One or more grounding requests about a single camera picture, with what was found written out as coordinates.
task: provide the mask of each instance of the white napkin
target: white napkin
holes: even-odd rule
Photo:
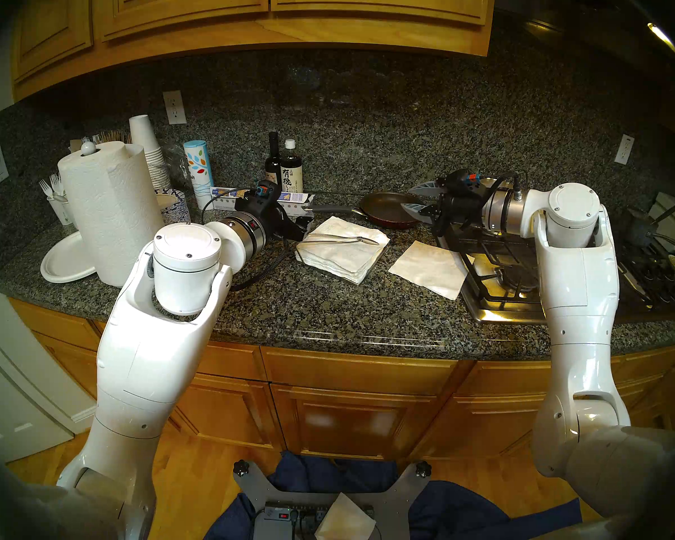
[[[372,230],[337,217],[330,217],[314,233],[332,234],[337,236],[362,236],[375,240],[380,245],[371,246],[368,243],[299,243],[299,251],[295,252],[295,259],[306,265],[323,269],[354,284],[360,284],[370,268],[390,241],[380,230]],[[321,238],[307,235],[308,241],[327,241],[335,238]]]
[[[389,272],[450,300],[458,297],[468,274],[460,253],[418,241],[395,261]]]

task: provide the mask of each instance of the pan handle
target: pan handle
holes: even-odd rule
[[[339,215],[358,215],[367,218],[364,212],[357,207],[348,207],[343,204],[314,204],[311,207],[303,207],[307,212],[332,212]]]
[[[669,217],[673,212],[675,212],[675,204],[674,204],[672,207],[670,207],[667,211],[663,212],[658,218],[656,218],[655,220],[653,220],[653,221],[650,223],[650,225],[651,225],[651,226],[657,226],[658,222],[660,222],[661,220],[666,219],[666,218]]]

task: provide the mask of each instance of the white plate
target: white plate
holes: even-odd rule
[[[40,264],[40,274],[48,282],[72,282],[94,272],[95,267],[88,259],[80,232],[57,242]]]

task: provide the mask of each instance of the dark glass bottle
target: dark glass bottle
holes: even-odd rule
[[[295,154],[295,140],[286,139],[287,154],[280,160],[282,167],[282,190],[302,193],[302,158]]]
[[[270,156],[265,159],[265,179],[278,184],[281,190],[281,172],[280,172],[280,147],[278,145],[278,132],[270,131]]]

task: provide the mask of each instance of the gas stove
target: gas stove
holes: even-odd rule
[[[545,325],[533,238],[458,225],[438,245],[460,253],[468,276],[461,290],[473,319],[482,323]],[[675,272],[658,247],[616,246],[620,303],[616,323],[675,319]]]

